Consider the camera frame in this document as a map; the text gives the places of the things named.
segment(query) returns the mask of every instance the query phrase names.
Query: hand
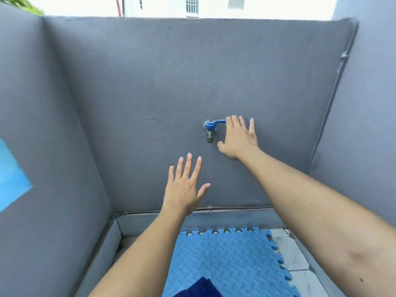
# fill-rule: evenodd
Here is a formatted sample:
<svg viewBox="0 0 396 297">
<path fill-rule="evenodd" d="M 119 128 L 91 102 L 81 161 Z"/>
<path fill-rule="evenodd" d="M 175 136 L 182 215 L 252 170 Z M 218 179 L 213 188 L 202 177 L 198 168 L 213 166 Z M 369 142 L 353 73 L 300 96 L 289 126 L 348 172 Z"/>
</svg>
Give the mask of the hand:
<svg viewBox="0 0 396 297">
<path fill-rule="evenodd" d="M 192 155 L 187 155 L 187 162 L 183 170 L 183 158 L 177 163 L 176 176 L 173 179 L 173 165 L 169 167 L 168 184 L 165 189 L 164 204 L 162 210 L 170 210 L 182 213 L 184 216 L 191 214 L 200 204 L 201 199 L 210 187 L 210 183 L 204 184 L 196 191 L 197 179 L 201 171 L 202 158 L 198 157 L 194 172 L 190 178 Z"/>
<path fill-rule="evenodd" d="M 249 130 L 246 129 L 245 121 L 236 115 L 226 119 L 225 141 L 218 142 L 220 152 L 228 158 L 240 159 L 240 155 L 251 147 L 258 147 L 257 137 L 254 132 L 254 120 L 250 119 Z"/>
</svg>

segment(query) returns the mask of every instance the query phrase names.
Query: metal spigot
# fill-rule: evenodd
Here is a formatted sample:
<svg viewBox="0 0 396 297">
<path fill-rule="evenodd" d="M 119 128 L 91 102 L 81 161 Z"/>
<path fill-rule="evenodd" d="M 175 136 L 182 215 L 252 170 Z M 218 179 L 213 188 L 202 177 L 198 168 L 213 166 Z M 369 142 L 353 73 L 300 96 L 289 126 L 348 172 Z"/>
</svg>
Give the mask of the metal spigot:
<svg viewBox="0 0 396 297">
<path fill-rule="evenodd" d="M 225 120 L 215 120 L 215 121 L 206 121 L 205 122 L 205 130 L 207 136 L 207 142 L 213 143 L 213 133 L 217 130 L 217 125 L 220 123 L 225 123 Z"/>
</svg>

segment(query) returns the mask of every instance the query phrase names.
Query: person's right hand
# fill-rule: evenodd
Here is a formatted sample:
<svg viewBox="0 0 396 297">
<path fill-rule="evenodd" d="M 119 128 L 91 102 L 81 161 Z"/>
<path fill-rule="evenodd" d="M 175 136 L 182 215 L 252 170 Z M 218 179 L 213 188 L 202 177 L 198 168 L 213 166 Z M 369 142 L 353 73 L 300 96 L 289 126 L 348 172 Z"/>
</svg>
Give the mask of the person's right hand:
<svg viewBox="0 0 396 297">
<path fill-rule="evenodd" d="M 246 129 L 243 117 L 227 117 L 226 135 L 224 143 L 219 141 L 217 147 L 228 158 L 240 159 L 240 155 L 248 152 L 252 147 L 258 147 L 254 132 L 254 120 L 250 119 L 249 130 Z"/>
</svg>

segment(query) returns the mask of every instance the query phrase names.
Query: person's left hand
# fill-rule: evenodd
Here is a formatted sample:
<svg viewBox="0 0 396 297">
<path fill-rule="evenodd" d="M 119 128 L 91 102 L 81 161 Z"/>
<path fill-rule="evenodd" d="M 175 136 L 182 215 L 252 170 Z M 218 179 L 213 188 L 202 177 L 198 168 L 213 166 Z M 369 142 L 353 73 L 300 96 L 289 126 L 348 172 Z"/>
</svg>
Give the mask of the person's left hand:
<svg viewBox="0 0 396 297">
<path fill-rule="evenodd" d="M 210 187 L 210 183 L 204 184 L 196 191 L 196 184 L 201 171 L 202 158 L 198 157 L 194 172 L 190 178 L 192 155 L 187 155 L 186 166 L 183 171 L 183 157 L 177 163 L 176 176 L 173 177 L 174 165 L 169 167 L 168 184 L 165 189 L 164 204 L 162 210 L 180 212 L 185 216 L 191 214 L 200 204 L 201 199 Z"/>
</svg>

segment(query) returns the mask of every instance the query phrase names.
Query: green foliage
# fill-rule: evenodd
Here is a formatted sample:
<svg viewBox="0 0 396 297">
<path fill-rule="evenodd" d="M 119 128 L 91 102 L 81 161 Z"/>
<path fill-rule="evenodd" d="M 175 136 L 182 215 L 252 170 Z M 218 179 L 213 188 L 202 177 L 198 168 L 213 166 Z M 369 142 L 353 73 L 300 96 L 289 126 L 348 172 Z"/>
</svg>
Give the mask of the green foliage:
<svg viewBox="0 0 396 297">
<path fill-rule="evenodd" d="M 0 3 L 5 3 L 5 4 L 8 4 L 8 5 L 12 5 L 12 6 L 18 7 L 20 9 L 26 10 L 26 11 L 28 11 L 30 13 L 37 14 L 37 15 L 43 15 L 44 14 L 44 12 L 42 10 L 34 7 L 27 0 L 0 0 Z"/>
</svg>

